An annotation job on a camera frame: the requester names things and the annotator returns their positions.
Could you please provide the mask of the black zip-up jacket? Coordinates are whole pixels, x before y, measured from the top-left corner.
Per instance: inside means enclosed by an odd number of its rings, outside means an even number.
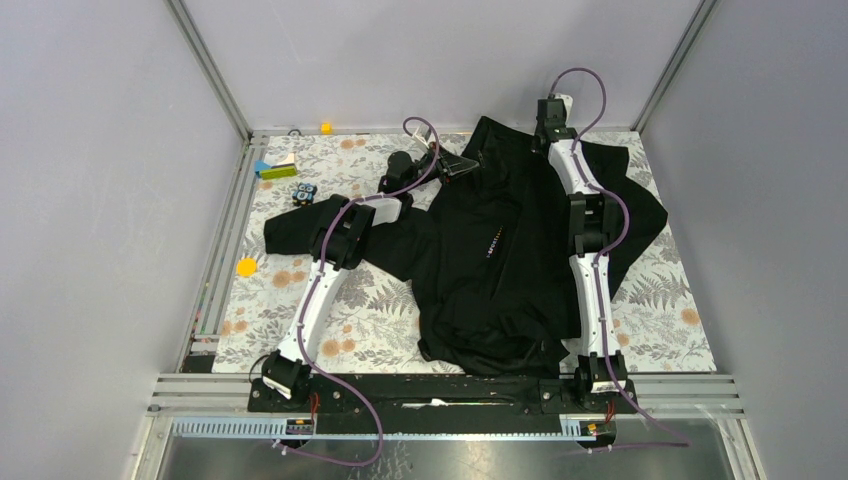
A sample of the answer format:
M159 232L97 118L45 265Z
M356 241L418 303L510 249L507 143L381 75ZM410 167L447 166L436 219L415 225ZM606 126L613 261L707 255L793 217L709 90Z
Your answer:
M410 283L425 359L473 375L556 376L564 341L581 333L562 184L529 134L488 117L464 155L480 167L427 209L375 226L363 257Z

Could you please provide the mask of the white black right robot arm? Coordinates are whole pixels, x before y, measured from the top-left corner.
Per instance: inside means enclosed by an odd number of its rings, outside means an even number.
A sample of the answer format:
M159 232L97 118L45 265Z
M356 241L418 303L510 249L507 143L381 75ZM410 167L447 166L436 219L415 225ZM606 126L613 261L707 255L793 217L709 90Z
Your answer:
M610 341L612 313L609 252L617 241L617 204L591 172L575 130L567 126L573 99L550 94L537 102L533 148L544 154L565 196L568 264L575 282L581 336L573 396L583 410L612 417L627 372L620 348Z

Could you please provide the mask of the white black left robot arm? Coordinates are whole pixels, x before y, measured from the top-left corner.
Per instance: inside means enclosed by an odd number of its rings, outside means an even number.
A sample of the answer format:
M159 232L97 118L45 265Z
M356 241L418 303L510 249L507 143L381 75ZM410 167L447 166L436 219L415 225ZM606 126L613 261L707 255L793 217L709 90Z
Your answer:
M479 167L478 160L432 143L419 160L404 151L392 153L376 194L355 200L337 194L330 197L310 237L312 262L306 291L292 325L261 369L262 383L282 408L296 411L309 401L309 377L317 370L312 365L316 342L336 294L363 259L372 228L394 223L408 213L413 202L410 191L418 185L435 178L447 184Z

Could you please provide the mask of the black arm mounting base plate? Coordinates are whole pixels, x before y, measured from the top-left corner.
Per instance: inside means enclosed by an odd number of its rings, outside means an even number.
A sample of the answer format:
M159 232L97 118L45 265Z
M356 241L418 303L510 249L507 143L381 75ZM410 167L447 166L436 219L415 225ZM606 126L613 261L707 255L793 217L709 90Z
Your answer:
M580 407L574 381L533 377L483 377L436 374L346 375L355 393L322 377L309 379L309 395L287 401L251 383L251 413L304 415L323 435L546 435L563 434L567 420L604 421L608 417ZM632 414L621 395L613 416Z

